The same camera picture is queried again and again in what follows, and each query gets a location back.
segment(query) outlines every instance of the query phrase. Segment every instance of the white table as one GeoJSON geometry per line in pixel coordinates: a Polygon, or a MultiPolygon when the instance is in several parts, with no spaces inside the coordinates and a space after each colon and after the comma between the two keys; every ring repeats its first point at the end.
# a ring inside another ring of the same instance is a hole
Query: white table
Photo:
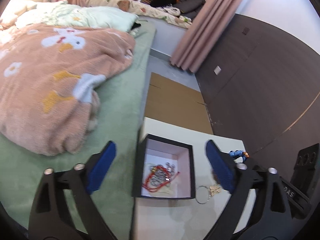
{"type": "MultiPolygon", "coordinates": [[[[240,140],[205,134],[145,117],[141,138],[153,134],[193,146],[196,188],[215,181],[205,155],[205,145],[213,140],[222,152],[245,150],[240,140]]],[[[206,204],[192,200],[154,200],[136,198],[133,236],[135,240],[202,240],[217,221],[230,194],[222,190],[206,204]]],[[[250,190],[247,204],[235,232],[243,229],[251,214],[255,191],[250,190]]]]}

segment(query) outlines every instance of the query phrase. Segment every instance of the red string bracelet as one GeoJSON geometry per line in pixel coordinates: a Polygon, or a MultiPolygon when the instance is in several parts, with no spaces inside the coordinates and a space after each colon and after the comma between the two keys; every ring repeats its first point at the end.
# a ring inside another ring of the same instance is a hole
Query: red string bracelet
{"type": "Polygon", "coordinates": [[[174,176],[171,180],[168,180],[168,181],[165,181],[165,182],[161,183],[158,187],[151,188],[151,187],[148,186],[148,183],[149,183],[150,179],[152,178],[152,176],[156,173],[156,171],[157,171],[158,169],[163,170],[164,173],[167,175],[167,177],[170,176],[169,172],[167,171],[167,169],[166,169],[165,167],[163,167],[163,166],[161,166],[161,165],[157,165],[157,166],[154,168],[154,170],[151,171],[151,173],[150,173],[149,176],[147,177],[145,183],[142,184],[142,186],[143,186],[146,190],[148,190],[149,192],[151,192],[151,193],[157,192],[157,191],[158,191],[159,189],[161,189],[163,186],[171,183],[171,182],[177,177],[177,175],[180,173],[180,172],[177,172],[177,173],[175,174],[175,176],[174,176]]]}

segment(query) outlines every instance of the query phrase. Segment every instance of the cardboard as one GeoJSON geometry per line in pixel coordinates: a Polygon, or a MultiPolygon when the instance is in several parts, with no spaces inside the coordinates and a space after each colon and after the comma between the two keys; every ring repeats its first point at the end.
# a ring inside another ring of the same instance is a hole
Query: cardboard
{"type": "Polygon", "coordinates": [[[151,74],[145,117],[213,134],[201,93],[156,73],[151,74]]]}

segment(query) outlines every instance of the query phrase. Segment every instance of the blue gripper pad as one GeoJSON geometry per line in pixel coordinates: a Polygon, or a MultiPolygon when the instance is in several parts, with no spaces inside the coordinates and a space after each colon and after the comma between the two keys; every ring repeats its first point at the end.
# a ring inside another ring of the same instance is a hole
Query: blue gripper pad
{"type": "Polygon", "coordinates": [[[229,154],[221,152],[212,140],[207,142],[206,154],[221,186],[232,194],[235,189],[234,160],[229,154]]]}
{"type": "Polygon", "coordinates": [[[91,195],[94,191],[97,191],[102,181],[107,174],[111,163],[116,157],[116,144],[112,141],[108,142],[106,147],[101,152],[101,157],[91,170],[87,177],[88,185],[87,192],[91,195]]]}

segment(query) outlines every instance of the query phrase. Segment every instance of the light switch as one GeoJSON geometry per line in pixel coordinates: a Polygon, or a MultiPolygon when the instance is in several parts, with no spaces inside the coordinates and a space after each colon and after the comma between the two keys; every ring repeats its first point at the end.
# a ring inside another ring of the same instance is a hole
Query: light switch
{"type": "Polygon", "coordinates": [[[216,75],[218,75],[221,71],[221,68],[219,66],[217,66],[215,69],[214,69],[214,72],[216,75]]]}

